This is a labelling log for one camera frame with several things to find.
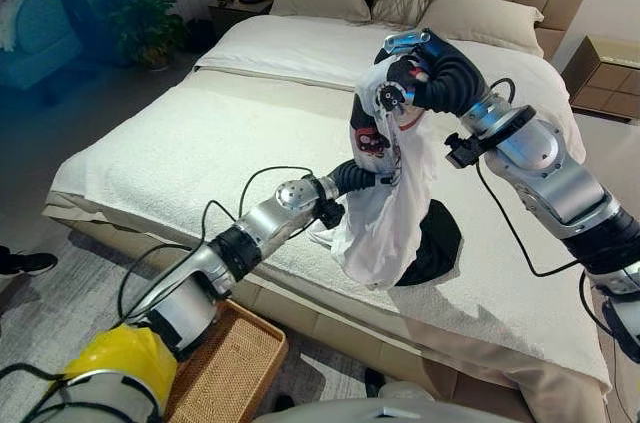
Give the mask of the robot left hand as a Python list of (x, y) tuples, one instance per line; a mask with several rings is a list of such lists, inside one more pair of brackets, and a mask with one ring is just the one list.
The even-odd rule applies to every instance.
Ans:
[(354, 159), (337, 166), (328, 178), (333, 182), (339, 196), (380, 185), (391, 185), (394, 174), (381, 174), (359, 167)]

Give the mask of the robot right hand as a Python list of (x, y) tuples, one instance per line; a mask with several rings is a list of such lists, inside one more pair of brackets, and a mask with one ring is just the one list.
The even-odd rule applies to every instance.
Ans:
[(489, 92), (474, 63), (429, 28), (387, 37), (374, 63), (383, 69), (376, 98), (388, 110), (412, 106), (461, 117)]

